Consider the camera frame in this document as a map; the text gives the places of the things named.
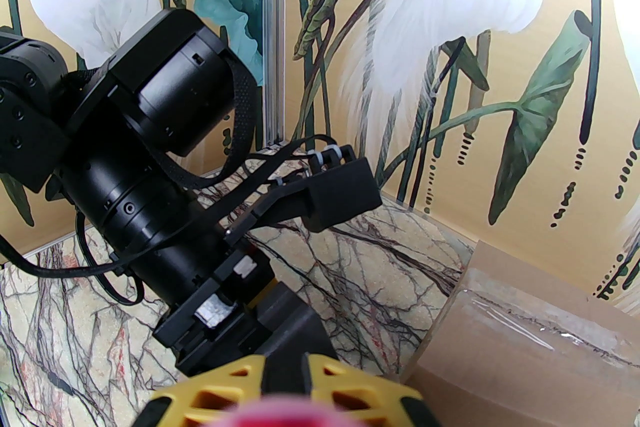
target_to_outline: plant stem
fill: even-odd
[[[431,104],[432,86],[434,85],[434,77],[436,74],[435,67],[438,64],[437,57],[432,54],[429,55],[427,62],[427,68],[424,71],[422,77],[422,89],[420,91],[420,100],[418,100],[418,110],[415,114],[415,121],[413,123],[413,131],[411,132],[411,138],[409,139],[409,152],[407,153],[406,160],[404,161],[404,169],[402,170],[402,177],[400,178],[400,186],[396,199],[404,202],[407,197],[407,188],[409,187],[409,180],[414,170],[414,163],[416,162],[416,156],[418,155],[418,142],[420,141],[420,135],[425,127],[425,116],[428,113],[428,109]]]
[[[451,109],[453,108],[453,100],[456,95],[456,88],[458,86],[458,77],[460,76],[460,69],[457,66],[451,68],[451,73],[448,76],[448,85],[446,86],[446,95],[444,97],[444,103],[442,104],[442,112],[440,114],[440,124],[446,123],[451,116]],[[436,143],[433,147],[433,156],[437,159],[442,155],[442,146],[444,145],[444,137],[446,133],[442,132],[436,137]]]
[[[436,129],[432,130],[426,142],[435,139],[439,136],[439,134],[443,134],[450,129],[459,127],[460,125],[464,125],[467,121],[470,121],[472,119],[481,118],[482,116],[488,116],[490,114],[496,114],[498,112],[513,112],[519,110],[520,108],[521,107],[518,102],[501,102],[492,105],[484,105],[479,109],[467,111],[460,116],[456,116],[455,118],[442,123]],[[378,182],[381,186],[388,182],[389,178],[393,175],[393,173],[395,173],[396,169],[405,161],[405,159],[407,158],[407,154],[409,154],[409,148],[406,148],[402,153],[395,157],[395,159],[393,159],[393,161],[386,167],[382,176],[382,183]]]
[[[587,91],[584,97],[584,111],[582,124],[580,125],[580,143],[585,145],[589,141],[594,120],[594,107],[596,92],[598,89],[598,75],[600,72],[601,58],[601,34],[602,34],[602,0],[591,0],[591,50],[589,55],[589,75],[587,78]]]
[[[316,36],[315,44],[318,47],[318,54],[315,58],[315,63],[313,64],[313,72],[311,73],[311,79],[316,79],[316,74],[318,73],[318,69],[320,72],[320,80],[322,81],[322,108],[324,109],[324,132],[331,137],[331,118],[330,118],[330,110],[329,110],[329,89],[327,88],[327,74],[325,69],[325,51],[327,51],[327,46],[329,45],[329,40],[331,40],[331,36],[334,34],[334,28],[336,28],[336,15],[331,14],[329,16],[329,26],[326,30],[326,35],[324,36],[324,40],[320,34]]]
[[[23,25],[20,22],[20,9],[18,0],[9,0],[9,15],[11,16],[11,28],[16,36],[23,35]]]
[[[457,47],[451,54],[450,58],[446,62],[443,70],[440,72],[438,77],[438,81],[434,84],[431,94],[429,96],[430,106],[429,111],[427,112],[427,126],[424,130],[424,135],[422,137],[422,143],[420,144],[420,160],[418,161],[418,172],[416,173],[415,180],[413,182],[413,189],[411,190],[411,198],[409,199],[409,206],[414,207],[416,204],[416,200],[418,199],[418,191],[420,190],[420,183],[423,180],[423,172],[425,171],[425,162],[427,160],[427,143],[429,143],[429,134],[432,131],[432,122],[434,122],[434,110],[436,108],[436,100],[438,99],[438,92],[440,91],[440,86],[444,79],[447,77],[447,74],[450,72],[451,68],[454,66],[460,53],[462,52],[462,48],[467,43],[464,38],[460,38]]]
[[[371,23],[371,13],[369,13],[368,17],[369,23]],[[366,31],[366,56],[368,58],[369,53],[371,51],[371,45],[373,43],[373,34],[371,31]],[[362,106],[360,109],[360,118],[359,118],[359,134],[358,134],[358,156],[363,158],[366,154],[367,150],[367,123],[366,117],[369,113],[369,106],[371,103],[371,94],[367,89],[367,84],[369,83],[369,79],[371,77],[371,68],[369,66],[365,67],[364,73],[362,75]]]
[[[400,101],[402,101],[402,90],[398,91],[395,94],[395,97],[393,97],[391,109],[389,109],[389,116],[386,120],[384,136],[382,137],[382,146],[380,147],[380,154],[377,157],[377,166],[375,167],[375,180],[378,184],[384,176],[385,164],[387,163],[387,157],[389,156],[389,146],[391,145],[391,137],[393,137],[394,134],[394,127],[396,125]]]
[[[486,77],[489,72],[489,49],[491,47],[491,31],[486,31],[480,34],[476,39],[476,48],[475,57],[478,61],[478,67],[480,67],[480,71]],[[471,82],[471,86],[469,89],[469,102],[467,105],[467,110],[477,109],[478,107],[482,107],[482,104],[485,100],[486,92],[477,87],[473,81]],[[478,124],[480,124],[480,120],[473,120],[464,125],[464,132],[469,135],[473,135],[478,129]]]
[[[350,15],[349,19],[345,23],[345,25],[340,29],[335,39],[329,45],[329,49],[326,51],[326,55],[324,56],[324,67],[326,69],[329,68],[329,64],[331,64],[334,55],[342,45],[343,41],[349,34],[349,32],[354,28],[356,22],[362,17],[362,15],[369,8],[372,0],[363,0],[356,8],[354,12]],[[295,126],[294,138],[299,139],[302,136],[302,126],[304,125],[304,119],[309,115],[309,111],[313,107],[313,100],[318,93],[318,89],[320,88],[321,82],[320,78],[316,77],[313,81],[313,84],[310,88],[308,88],[304,95],[302,96],[302,101],[300,104],[300,114],[297,119],[297,125]]]
[[[309,0],[298,0],[299,6],[300,6],[300,19],[303,20],[305,17],[305,13],[307,12],[307,9],[309,8]],[[313,69],[314,69],[314,61],[313,61],[313,50],[311,50],[310,52],[307,52],[304,55],[304,93],[302,94],[302,100],[304,101],[305,98],[309,97],[309,84],[311,84],[311,77],[313,76]],[[314,113],[314,105],[313,105],[313,100],[310,101],[310,108],[309,110],[306,112],[306,115],[304,116],[304,119],[302,120],[301,126],[300,126],[300,131],[301,131],[301,135],[302,135],[302,127],[304,127],[304,136],[305,137],[310,137],[311,135],[314,134],[315,128],[316,128],[316,118],[315,118],[315,113]],[[306,143],[306,149],[308,150],[313,150],[316,147],[316,143],[315,141],[311,140],[308,143]]]

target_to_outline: red object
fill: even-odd
[[[238,427],[323,427],[323,424],[313,418],[288,418],[284,420],[251,419],[240,420]]]

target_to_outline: silver rod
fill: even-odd
[[[264,145],[285,139],[285,0],[262,0]]]

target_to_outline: marble floor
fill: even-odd
[[[211,204],[239,180],[203,191],[201,202]],[[105,261],[105,242],[87,233]],[[473,250],[390,200],[324,233],[296,220],[251,239],[272,257],[278,278],[320,313],[340,356],[375,374],[405,365]],[[48,267],[85,264],[73,237],[32,258]],[[133,294],[123,278],[114,283]],[[11,265],[0,271],[0,290],[0,390],[11,427],[124,427],[154,388],[180,378],[172,354],[151,337],[165,306],[150,290],[126,308],[94,279],[37,280]]]

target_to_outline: floral mural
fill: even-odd
[[[522,204],[523,183],[542,179],[540,168],[531,169],[556,134],[558,120],[566,120],[565,100],[573,98],[579,88],[583,91],[582,116],[572,121],[578,129],[573,140],[573,162],[559,171],[567,177],[564,196],[559,205],[549,205],[551,219],[538,228],[550,233],[546,236],[555,237],[552,233],[561,233],[563,222],[573,214],[570,205],[588,193],[580,187],[580,172],[585,163],[590,163],[590,140],[604,135],[594,128],[598,108],[611,100],[599,91],[604,83],[601,63],[607,58],[603,31],[608,36],[607,31],[617,30],[630,75],[640,85],[636,0],[613,0],[612,5],[608,0],[588,1],[589,9],[576,2],[566,13],[564,24],[553,28],[554,40],[547,43],[537,67],[522,77],[522,83],[507,86],[514,97],[490,102],[487,98],[492,97],[494,88],[506,86],[492,81],[498,76],[496,70],[512,66],[492,58],[494,38],[498,34],[531,33],[530,26],[537,22],[546,0],[299,0],[301,28],[291,47],[294,61],[304,61],[304,90],[293,137],[308,136],[314,130],[335,132],[336,120],[332,127],[331,117],[340,107],[339,115],[347,113],[340,120],[342,129],[346,124],[359,154],[368,157],[380,186],[437,219],[451,200],[446,193],[455,193],[437,193],[437,171],[440,176],[455,172],[463,177],[468,161],[487,142],[481,140],[480,123],[491,116],[505,119],[505,114],[510,114],[510,124],[503,128],[501,157],[497,161],[492,157],[491,166],[496,171],[493,194],[482,205],[474,203],[473,214],[483,232],[494,233],[492,236],[499,241],[501,226],[530,214],[510,205]],[[615,13],[616,27],[603,23],[603,11],[609,9]],[[338,11],[345,19],[343,24],[336,23]],[[340,56],[341,65],[334,63],[336,56]],[[332,66],[340,66],[340,71]],[[461,101],[466,105],[462,111]],[[320,111],[320,103],[324,120],[314,115]],[[461,137],[453,139],[453,132]],[[606,198],[607,204],[611,200],[620,202],[629,186],[640,147],[638,133],[638,129],[635,134],[631,130],[626,141],[617,141],[628,148],[622,167],[618,162],[606,163],[620,175],[618,189]],[[457,146],[455,157],[443,156],[453,154],[444,151],[445,142]],[[605,201],[597,196],[592,200],[595,204]],[[635,209],[629,215],[629,222],[636,223]],[[640,273],[637,236],[630,240],[613,268],[606,264],[609,269],[601,274],[601,283],[590,281],[594,296],[610,299],[629,294]],[[601,258],[609,262],[611,255]],[[640,313],[637,294],[640,289],[624,306],[631,313]]]

